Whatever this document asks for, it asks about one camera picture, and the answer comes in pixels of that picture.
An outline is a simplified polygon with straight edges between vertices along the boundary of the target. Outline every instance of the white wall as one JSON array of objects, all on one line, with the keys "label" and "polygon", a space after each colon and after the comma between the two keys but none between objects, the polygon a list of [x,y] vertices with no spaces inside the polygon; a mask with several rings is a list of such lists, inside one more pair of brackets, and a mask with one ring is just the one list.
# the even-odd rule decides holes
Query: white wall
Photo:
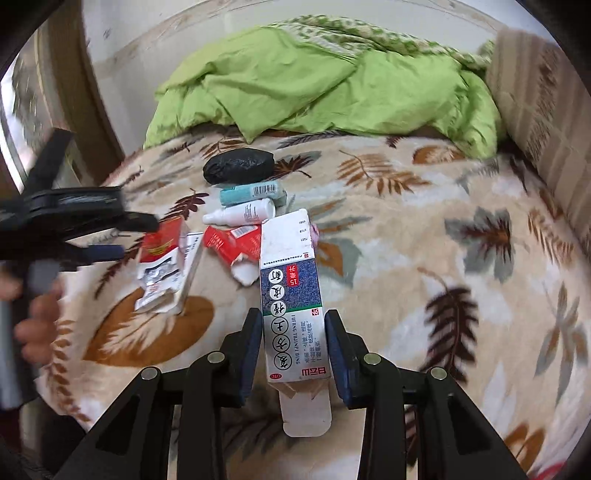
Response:
[{"label": "white wall", "polygon": [[468,51],[502,24],[551,38],[515,0],[83,0],[90,60],[125,154],[142,145],[153,93],[186,55],[244,28],[304,14],[353,17]]}]

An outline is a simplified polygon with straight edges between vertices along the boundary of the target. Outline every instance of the lime green quilt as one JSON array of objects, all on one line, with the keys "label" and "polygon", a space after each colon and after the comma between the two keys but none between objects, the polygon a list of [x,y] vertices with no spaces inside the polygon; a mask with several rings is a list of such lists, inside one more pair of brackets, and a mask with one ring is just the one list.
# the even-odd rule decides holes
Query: lime green quilt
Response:
[{"label": "lime green quilt", "polygon": [[256,27],[188,56],[156,91],[144,147],[205,122],[236,124],[247,142],[268,128],[407,134],[431,125],[469,157],[496,153],[500,114],[481,54],[343,17]]}]

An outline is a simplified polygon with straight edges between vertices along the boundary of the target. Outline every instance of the metal screw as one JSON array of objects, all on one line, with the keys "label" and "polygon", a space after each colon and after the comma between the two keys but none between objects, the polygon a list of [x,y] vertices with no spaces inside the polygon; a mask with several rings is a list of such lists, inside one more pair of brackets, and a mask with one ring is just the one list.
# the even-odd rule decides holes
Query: metal screw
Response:
[{"label": "metal screw", "polygon": [[226,359],[226,355],[221,352],[212,352],[207,356],[207,361],[211,364],[219,364]]},{"label": "metal screw", "polygon": [[366,353],[363,357],[363,361],[368,365],[377,365],[382,361],[382,357],[377,353]]},{"label": "metal screw", "polygon": [[441,367],[431,369],[431,376],[436,380],[444,380],[447,377],[447,372]]},{"label": "metal screw", "polygon": [[142,378],[144,380],[152,380],[153,378],[156,378],[156,375],[158,375],[158,370],[154,367],[148,367],[142,370]]}]

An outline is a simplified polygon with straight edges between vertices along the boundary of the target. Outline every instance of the brown striped fabric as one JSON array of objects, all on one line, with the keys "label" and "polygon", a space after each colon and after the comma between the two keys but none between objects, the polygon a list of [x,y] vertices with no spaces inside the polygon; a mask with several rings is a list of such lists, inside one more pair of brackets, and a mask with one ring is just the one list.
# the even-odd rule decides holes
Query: brown striped fabric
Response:
[{"label": "brown striped fabric", "polygon": [[509,135],[591,245],[591,96],[574,67],[554,43],[502,30],[486,82]]}]

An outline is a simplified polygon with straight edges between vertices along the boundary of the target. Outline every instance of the finger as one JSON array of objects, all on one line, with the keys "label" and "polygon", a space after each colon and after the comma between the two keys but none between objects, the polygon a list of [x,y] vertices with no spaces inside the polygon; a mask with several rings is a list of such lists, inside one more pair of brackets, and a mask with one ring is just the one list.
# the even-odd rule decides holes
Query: finger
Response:
[{"label": "finger", "polygon": [[60,318],[60,304],[52,294],[39,295],[31,302],[29,315],[33,319],[55,322]]},{"label": "finger", "polygon": [[53,353],[47,343],[28,343],[21,350],[22,357],[30,364],[47,365]]},{"label": "finger", "polygon": [[51,284],[51,290],[49,292],[58,300],[64,296],[64,283],[60,277],[56,278]]},{"label": "finger", "polygon": [[22,283],[5,271],[0,271],[0,300],[11,301],[21,295]]},{"label": "finger", "polygon": [[21,343],[46,343],[49,345],[57,337],[57,328],[54,322],[28,319],[15,325],[14,336]]}]

